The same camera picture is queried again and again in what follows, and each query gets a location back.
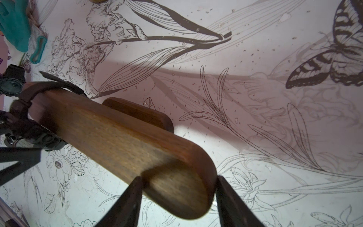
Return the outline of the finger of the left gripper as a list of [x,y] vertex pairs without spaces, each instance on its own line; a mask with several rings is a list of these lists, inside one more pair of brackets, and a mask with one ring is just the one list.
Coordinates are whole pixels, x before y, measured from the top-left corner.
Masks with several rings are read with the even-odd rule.
[[41,161],[41,148],[1,148],[1,163],[15,164],[1,170],[1,186]]

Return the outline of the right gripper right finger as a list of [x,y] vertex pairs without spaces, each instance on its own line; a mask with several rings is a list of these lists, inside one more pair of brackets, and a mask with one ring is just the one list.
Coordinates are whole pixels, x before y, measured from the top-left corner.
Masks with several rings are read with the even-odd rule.
[[217,178],[216,202],[222,227],[264,227],[223,176]]

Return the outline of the wooden watch stand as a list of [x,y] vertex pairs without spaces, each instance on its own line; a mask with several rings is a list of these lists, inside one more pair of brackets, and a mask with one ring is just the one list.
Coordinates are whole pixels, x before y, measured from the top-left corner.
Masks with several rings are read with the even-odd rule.
[[171,214],[197,219],[210,209],[216,167],[197,144],[68,90],[36,97],[36,117],[61,139],[131,183]]

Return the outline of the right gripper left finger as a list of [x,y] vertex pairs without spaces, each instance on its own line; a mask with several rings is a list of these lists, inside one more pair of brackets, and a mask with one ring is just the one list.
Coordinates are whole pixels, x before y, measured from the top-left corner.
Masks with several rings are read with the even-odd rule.
[[139,221],[143,181],[136,177],[96,227],[136,227]]

